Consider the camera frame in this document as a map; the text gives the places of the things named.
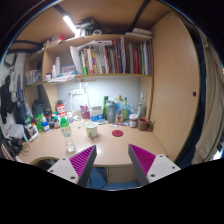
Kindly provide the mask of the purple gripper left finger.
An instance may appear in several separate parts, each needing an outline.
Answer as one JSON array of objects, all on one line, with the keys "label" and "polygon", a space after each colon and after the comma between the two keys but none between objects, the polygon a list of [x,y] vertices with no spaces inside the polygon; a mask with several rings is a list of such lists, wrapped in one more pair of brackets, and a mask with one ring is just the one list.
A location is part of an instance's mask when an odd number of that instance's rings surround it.
[{"label": "purple gripper left finger", "polygon": [[93,145],[70,158],[59,159],[48,172],[85,187],[96,156],[97,149]]}]

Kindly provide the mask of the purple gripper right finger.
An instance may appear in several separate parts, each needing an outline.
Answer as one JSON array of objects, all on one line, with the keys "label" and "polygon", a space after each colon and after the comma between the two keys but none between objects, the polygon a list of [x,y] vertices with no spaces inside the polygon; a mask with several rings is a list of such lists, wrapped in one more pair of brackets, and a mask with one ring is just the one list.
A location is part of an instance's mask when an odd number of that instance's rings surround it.
[{"label": "purple gripper right finger", "polygon": [[128,146],[128,154],[141,186],[145,186],[180,170],[164,154],[154,155],[132,144]]}]

